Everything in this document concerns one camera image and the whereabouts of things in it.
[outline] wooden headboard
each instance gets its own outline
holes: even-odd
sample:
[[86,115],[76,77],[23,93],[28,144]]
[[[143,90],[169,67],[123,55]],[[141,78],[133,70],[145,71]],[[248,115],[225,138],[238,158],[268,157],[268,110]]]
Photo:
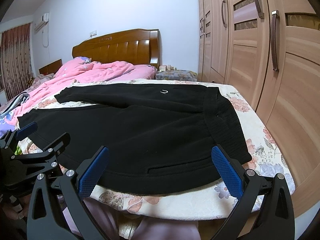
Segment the wooden headboard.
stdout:
[[55,74],[59,70],[59,68],[61,68],[61,66],[62,66],[62,60],[59,59],[59,60],[57,60],[55,62],[50,63],[47,66],[44,66],[44,67],[40,68],[39,69],[39,73],[43,74],[43,75],[48,75],[48,74],[51,74],[51,73]]
[[73,47],[72,56],[102,63],[118,60],[159,68],[159,30],[134,29],[103,35]]

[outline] wardrobe door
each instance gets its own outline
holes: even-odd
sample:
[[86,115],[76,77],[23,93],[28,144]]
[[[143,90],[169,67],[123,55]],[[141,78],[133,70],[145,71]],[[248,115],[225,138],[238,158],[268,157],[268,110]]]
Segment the wardrobe door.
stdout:
[[203,63],[204,63],[204,3],[199,0],[199,66],[198,66],[198,81],[202,81]]
[[228,52],[228,4],[227,0],[212,1],[212,63],[215,82],[223,84]]
[[212,0],[204,0],[204,63],[202,81],[210,82],[210,70],[212,59]]
[[268,0],[270,58],[257,114],[292,173],[295,216],[320,200],[320,19],[307,0]]
[[225,83],[234,86],[255,110],[269,58],[267,0],[228,0],[229,52]]

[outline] wall outlet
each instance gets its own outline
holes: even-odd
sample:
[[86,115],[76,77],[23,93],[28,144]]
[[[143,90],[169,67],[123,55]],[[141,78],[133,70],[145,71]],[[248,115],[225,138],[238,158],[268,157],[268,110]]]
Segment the wall outlet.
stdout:
[[97,35],[97,31],[90,32],[90,37]]

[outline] curtain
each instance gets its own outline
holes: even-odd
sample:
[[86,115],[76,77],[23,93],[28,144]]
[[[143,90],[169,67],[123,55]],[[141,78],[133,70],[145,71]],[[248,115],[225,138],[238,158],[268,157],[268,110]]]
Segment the curtain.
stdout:
[[28,88],[28,81],[33,77],[30,23],[2,33],[0,68],[8,101]]

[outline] pink comforter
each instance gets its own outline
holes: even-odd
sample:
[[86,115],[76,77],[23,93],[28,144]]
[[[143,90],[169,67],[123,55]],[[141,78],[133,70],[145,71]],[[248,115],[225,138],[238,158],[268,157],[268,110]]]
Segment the pink comforter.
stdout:
[[127,81],[137,78],[153,79],[156,69],[148,65],[132,65],[125,61],[102,64],[91,62],[85,64],[80,58],[65,63],[56,73],[55,78],[49,80],[38,88],[30,92],[30,98],[22,106],[15,109],[11,120],[6,119],[8,124],[15,125],[17,117],[29,112],[34,105],[44,98],[51,96],[70,85],[74,80],[80,83],[90,83],[95,81]]

